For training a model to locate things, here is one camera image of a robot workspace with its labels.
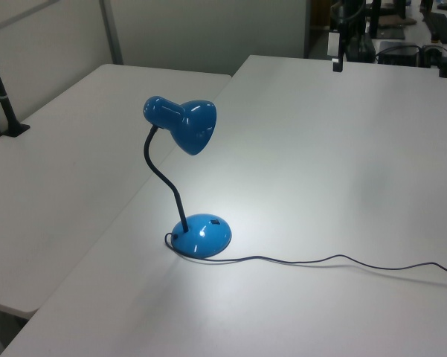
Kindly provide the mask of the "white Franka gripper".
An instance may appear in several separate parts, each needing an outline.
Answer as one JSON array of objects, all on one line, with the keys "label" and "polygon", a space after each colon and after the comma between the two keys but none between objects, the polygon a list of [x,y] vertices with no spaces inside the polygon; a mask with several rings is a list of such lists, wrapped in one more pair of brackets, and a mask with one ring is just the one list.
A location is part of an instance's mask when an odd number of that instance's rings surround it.
[{"label": "white Franka gripper", "polygon": [[328,33],[327,56],[332,60],[332,70],[334,72],[342,72],[344,40],[339,32],[332,31]]}]

